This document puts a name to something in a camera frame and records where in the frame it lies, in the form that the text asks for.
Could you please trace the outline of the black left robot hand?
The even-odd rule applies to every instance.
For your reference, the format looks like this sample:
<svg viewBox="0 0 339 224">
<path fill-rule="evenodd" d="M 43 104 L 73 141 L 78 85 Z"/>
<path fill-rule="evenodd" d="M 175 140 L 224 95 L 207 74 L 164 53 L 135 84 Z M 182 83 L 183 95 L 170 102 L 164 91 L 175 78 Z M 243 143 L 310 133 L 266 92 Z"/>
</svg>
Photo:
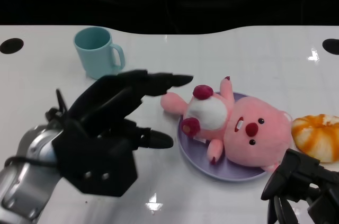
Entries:
<svg viewBox="0 0 339 224">
<path fill-rule="evenodd" d="M 101 77 L 70 108 L 59 96 L 59 108 L 47 112 L 46 118 L 61 129 L 52 141 L 61 176 L 85 194 L 122 196 L 137 179 L 135 150 L 173 146 L 172 137 L 140 128 L 128 115 L 143 97 L 164 95 L 192 79 L 191 75 L 132 70 Z"/>
</svg>

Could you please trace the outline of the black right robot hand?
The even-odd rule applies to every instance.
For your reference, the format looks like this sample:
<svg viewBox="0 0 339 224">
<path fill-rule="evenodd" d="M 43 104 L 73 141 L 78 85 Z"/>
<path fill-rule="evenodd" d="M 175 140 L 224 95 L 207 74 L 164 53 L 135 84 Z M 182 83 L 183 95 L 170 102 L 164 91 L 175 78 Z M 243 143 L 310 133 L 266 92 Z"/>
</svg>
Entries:
<svg viewBox="0 0 339 224">
<path fill-rule="evenodd" d="M 306 201 L 313 223 L 338 223 L 338 172 L 318 159 L 289 149 L 261 195 L 268 200 L 267 223 L 298 223 L 289 201 Z"/>
</svg>

